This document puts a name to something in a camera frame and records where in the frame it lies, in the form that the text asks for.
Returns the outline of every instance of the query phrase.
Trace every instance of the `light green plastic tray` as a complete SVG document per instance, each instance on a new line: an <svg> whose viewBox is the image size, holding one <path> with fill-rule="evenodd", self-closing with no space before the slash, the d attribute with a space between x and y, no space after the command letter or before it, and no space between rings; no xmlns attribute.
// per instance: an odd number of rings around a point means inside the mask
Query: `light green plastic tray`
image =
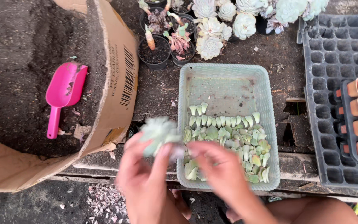
<svg viewBox="0 0 358 224"><path fill-rule="evenodd" d="M269 183L250 183L254 191L271 191L280 183L275 116L269 75L258 65L189 63L179 81L178 130L182 134L191 116L189 106L208 103L206 115L233 116L261 113L261 125L271 144ZM188 188L211 189L207 182L185 178L183 159L176 162L177 178Z"/></svg>

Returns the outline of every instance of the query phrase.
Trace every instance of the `pink scoop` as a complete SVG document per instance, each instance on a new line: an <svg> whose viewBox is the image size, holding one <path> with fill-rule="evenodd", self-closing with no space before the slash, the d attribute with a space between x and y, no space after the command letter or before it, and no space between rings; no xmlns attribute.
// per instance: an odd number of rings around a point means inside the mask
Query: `pink scoop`
<svg viewBox="0 0 358 224"><path fill-rule="evenodd" d="M57 137L62 107L74 105L80 100L87 70L88 66L86 65L67 62L59 66L53 74L45 97L47 103L52 106L48 124L48 138Z"/></svg>

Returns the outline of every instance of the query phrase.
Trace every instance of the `black seedling tray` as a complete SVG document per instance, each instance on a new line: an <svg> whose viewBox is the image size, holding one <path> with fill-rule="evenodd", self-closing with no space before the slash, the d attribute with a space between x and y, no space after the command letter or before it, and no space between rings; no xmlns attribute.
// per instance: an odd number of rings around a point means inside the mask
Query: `black seedling tray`
<svg viewBox="0 0 358 224"><path fill-rule="evenodd" d="M335 91L358 77L358 15L320 14L300 21L306 68L306 103L320 181L325 186L358 188L358 162L343 153Z"/></svg>
<svg viewBox="0 0 358 224"><path fill-rule="evenodd" d="M358 155L356 149L356 142L358 142L358 136L354 134L353 122L358 120L358 117L353 116L351 112L351 101L357 99L357 97L350 97L348 94L348 83L353 80L345 79L342 80L341 84L341 95L342 95L342 104L343 104L343 112L345 114L345 124L346 124L346 132L347 132L347 142L349 145L350 156L353 160L358 162Z"/></svg>

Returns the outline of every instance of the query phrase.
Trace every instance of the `cardboard box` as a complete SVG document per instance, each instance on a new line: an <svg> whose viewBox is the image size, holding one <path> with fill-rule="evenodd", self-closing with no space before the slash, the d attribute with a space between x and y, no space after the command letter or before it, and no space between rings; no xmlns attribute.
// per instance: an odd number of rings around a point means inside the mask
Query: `cardboard box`
<svg viewBox="0 0 358 224"><path fill-rule="evenodd" d="M78 153L47 160L20 153L0 143L0 192L29 188L61 172L84 155L114 150L115 144L126 136L138 87L137 41L110 3L106 0L91 1L98 12L107 58L105 86L92 132ZM55 2L66 10L87 13L86 0Z"/></svg>

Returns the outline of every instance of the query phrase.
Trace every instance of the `barcode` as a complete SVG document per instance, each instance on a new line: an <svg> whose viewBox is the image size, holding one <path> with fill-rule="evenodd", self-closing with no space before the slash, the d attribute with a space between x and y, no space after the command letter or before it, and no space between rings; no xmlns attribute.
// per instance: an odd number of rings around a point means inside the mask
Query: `barcode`
<svg viewBox="0 0 358 224"><path fill-rule="evenodd" d="M125 53L125 84L122 91L121 105L129 106L133 88L135 87L133 54L124 46Z"/></svg>

